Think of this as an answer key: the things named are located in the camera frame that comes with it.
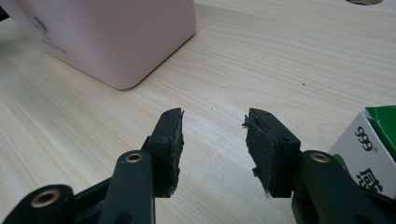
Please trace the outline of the green and white medicine box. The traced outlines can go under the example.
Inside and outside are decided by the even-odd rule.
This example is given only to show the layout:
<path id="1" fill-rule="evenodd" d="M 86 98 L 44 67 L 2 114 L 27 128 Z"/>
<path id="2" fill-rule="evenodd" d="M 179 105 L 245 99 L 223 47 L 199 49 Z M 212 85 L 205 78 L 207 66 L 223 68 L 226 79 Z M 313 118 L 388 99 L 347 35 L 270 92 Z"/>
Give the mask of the green and white medicine box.
<path id="1" fill-rule="evenodd" d="M 329 153 L 360 187 L 396 201 L 396 105 L 365 107 Z"/>

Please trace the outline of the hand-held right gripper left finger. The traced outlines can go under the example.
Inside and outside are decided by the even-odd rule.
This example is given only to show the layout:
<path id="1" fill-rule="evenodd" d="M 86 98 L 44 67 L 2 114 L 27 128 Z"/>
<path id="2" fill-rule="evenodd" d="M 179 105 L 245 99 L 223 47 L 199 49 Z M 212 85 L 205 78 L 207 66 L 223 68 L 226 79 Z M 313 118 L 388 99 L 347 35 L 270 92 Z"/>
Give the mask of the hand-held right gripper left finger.
<path id="1" fill-rule="evenodd" d="M 177 189 L 184 146 L 183 115 L 180 107 L 163 112 L 143 145 L 153 162 L 153 193 L 157 198 L 170 198 Z"/>

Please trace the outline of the pink storage box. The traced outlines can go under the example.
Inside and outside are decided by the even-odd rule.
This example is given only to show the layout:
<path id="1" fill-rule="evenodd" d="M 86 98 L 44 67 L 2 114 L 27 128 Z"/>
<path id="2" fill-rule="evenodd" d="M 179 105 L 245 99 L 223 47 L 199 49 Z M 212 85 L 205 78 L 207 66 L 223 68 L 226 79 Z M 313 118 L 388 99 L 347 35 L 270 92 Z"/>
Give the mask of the pink storage box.
<path id="1" fill-rule="evenodd" d="M 194 0 L 0 0 L 41 49 L 117 90 L 138 85 L 196 30 Z"/>

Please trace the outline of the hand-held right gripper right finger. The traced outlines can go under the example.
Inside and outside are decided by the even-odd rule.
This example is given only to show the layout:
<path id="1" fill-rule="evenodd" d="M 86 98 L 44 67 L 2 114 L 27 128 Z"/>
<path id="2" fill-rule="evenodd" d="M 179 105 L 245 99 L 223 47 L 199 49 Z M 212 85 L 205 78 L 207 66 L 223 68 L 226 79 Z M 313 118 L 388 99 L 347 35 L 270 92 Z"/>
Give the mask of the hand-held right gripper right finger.
<path id="1" fill-rule="evenodd" d="M 272 113 L 250 108 L 243 126 L 247 128 L 247 150 L 255 163 L 253 174 L 273 198 L 289 198 L 301 141 Z"/>

